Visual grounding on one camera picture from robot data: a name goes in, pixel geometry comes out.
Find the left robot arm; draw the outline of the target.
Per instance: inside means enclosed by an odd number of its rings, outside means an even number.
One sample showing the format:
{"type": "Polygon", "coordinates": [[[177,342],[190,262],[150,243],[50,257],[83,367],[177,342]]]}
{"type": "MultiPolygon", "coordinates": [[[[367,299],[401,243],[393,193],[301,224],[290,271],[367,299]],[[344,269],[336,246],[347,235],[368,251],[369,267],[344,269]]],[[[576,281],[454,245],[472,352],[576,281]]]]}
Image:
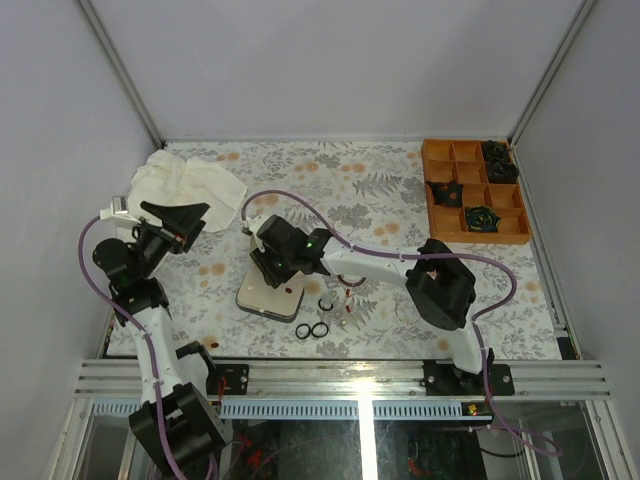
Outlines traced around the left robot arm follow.
{"type": "Polygon", "coordinates": [[[129,417],[130,429],[162,475],[183,479],[190,463],[206,458],[206,476],[215,479],[215,452],[231,439],[205,396],[217,387],[219,371],[199,342],[173,345],[169,301],[154,276],[167,255],[190,250],[205,226],[209,206],[143,202],[141,207],[143,216],[134,217],[125,197],[114,197],[98,218],[129,226],[132,239],[107,238],[91,255],[108,279],[102,297],[131,332],[136,347],[141,406],[129,417]]]}

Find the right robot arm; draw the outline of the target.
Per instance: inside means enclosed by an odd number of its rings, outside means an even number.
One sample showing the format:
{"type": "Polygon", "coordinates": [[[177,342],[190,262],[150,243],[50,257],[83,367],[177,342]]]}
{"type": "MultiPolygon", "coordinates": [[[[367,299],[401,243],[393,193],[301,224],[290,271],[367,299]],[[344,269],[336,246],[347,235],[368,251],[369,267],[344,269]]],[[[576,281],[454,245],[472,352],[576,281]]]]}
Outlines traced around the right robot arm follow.
{"type": "Polygon", "coordinates": [[[404,288],[420,317],[446,335],[458,387],[474,395],[490,385],[492,373],[469,320],[476,279],[449,256],[444,243],[431,239],[414,250],[386,249],[375,255],[341,243],[327,229],[307,234],[278,215],[247,220],[244,233],[253,238],[251,259],[272,288],[297,274],[358,277],[404,288]]]}

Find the cream navy jewelry box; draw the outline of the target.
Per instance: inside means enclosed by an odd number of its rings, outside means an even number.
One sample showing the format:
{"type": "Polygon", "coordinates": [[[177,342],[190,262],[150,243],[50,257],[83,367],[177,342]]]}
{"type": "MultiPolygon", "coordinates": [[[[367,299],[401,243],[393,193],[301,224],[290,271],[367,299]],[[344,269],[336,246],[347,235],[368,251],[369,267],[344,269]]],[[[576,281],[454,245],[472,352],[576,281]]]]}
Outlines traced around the cream navy jewelry box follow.
{"type": "Polygon", "coordinates": [[[269,286],[253,260],[236,294],[236,305],[243,311],[270,318],[282,323],[291,323],[298,315],[304,298],[304,280],[301,273],[295,274],[277,288],[269,286]],[[293,292],[288,294],[285,288],[293,292]]]}

